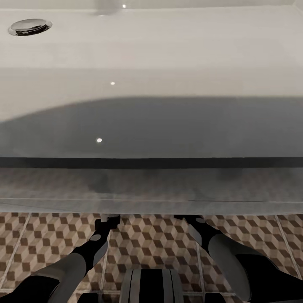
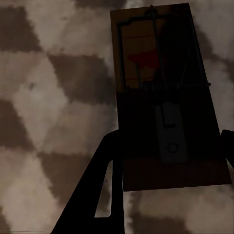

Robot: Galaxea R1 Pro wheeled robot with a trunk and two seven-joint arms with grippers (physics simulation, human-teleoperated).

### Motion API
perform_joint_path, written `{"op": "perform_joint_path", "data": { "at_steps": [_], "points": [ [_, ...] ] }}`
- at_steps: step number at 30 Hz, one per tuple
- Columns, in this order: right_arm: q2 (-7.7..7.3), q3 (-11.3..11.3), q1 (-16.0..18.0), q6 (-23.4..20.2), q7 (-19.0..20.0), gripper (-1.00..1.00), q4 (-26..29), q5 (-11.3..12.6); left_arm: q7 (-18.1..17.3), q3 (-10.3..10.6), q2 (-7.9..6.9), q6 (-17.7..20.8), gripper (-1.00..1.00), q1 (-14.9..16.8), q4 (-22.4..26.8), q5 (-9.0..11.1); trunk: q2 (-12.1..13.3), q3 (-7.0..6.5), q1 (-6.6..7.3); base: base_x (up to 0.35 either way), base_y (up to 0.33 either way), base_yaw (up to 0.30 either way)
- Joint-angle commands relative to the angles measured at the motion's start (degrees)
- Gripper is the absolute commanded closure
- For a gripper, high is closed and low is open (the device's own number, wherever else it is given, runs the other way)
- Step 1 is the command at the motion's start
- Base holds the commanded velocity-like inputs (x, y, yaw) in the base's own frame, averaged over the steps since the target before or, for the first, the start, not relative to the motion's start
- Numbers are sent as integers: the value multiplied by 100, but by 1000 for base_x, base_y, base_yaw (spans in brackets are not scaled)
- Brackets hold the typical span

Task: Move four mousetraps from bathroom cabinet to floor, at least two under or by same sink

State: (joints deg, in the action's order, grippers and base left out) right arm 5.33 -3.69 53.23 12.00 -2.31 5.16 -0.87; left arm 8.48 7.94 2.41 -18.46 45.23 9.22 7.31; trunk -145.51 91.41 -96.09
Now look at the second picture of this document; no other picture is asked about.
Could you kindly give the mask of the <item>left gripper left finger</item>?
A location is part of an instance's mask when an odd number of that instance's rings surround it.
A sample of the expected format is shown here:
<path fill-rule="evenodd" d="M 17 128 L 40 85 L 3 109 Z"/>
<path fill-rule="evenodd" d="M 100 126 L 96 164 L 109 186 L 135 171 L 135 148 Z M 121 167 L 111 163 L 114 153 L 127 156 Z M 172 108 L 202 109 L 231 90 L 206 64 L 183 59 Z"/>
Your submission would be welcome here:
<path fill-rule="evenodd" d="M 95 217 L 108 163 L 112 165 L 109 217 Z M 120 130 L 104 136 L 51 234 L 125 234 Z"/>

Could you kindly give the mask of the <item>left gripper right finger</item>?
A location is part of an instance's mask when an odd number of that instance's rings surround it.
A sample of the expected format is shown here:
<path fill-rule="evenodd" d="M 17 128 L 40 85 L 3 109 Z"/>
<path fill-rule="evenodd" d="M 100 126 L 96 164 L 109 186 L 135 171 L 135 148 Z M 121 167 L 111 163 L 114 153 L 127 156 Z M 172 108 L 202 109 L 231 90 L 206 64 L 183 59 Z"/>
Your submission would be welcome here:
<path fill-rule="evenodd" d="M 220 136 L 225 152 L 225 157 L 234 168 L 234 132 L 223 130 Z"/>

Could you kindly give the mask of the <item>mousetrap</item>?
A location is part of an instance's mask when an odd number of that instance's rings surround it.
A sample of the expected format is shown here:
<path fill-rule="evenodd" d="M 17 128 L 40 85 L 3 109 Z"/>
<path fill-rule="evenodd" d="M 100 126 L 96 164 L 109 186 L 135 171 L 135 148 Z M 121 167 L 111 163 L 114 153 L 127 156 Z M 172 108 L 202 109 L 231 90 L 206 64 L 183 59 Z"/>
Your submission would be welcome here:
<path fill-rule="evenodd" d="M 232 184 L 189 3 L 110 19 L 123 191 Z"/>

